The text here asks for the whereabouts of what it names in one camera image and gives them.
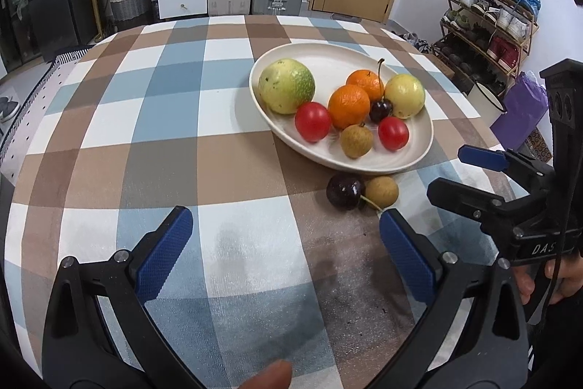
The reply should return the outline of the left hand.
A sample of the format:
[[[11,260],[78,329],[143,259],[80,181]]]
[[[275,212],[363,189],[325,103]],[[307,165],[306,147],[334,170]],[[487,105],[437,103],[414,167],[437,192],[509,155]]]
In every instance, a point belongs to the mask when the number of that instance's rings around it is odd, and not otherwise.
[[[246,380],[239,389],[289,389],[292,379],[292,364],[280,359]]]

